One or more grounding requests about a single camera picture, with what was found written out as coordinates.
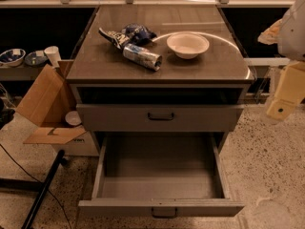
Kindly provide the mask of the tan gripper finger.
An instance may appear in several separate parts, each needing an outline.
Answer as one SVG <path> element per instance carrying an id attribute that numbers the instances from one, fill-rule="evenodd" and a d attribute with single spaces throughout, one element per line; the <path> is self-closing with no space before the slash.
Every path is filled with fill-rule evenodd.
<path id="1" fill-rule="evenodd" d="M 269 118 L 286 119 L 305 98 L 305 63 L 294 61 L 280 72 L 280 78 L 266 110 Z"/>

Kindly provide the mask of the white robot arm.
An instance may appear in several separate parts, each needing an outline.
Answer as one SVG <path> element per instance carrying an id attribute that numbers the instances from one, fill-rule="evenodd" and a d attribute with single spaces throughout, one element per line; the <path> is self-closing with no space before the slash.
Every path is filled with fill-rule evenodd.
<path id="1" fill-rule="evenodd" d="M 257 40 L 266 45 L 276 44 L 279 54 L 290 59 L 280 71 L 266 109 L 267 117 L 282 121 L 305 98 L 305 0 L 296 0 Z"/>

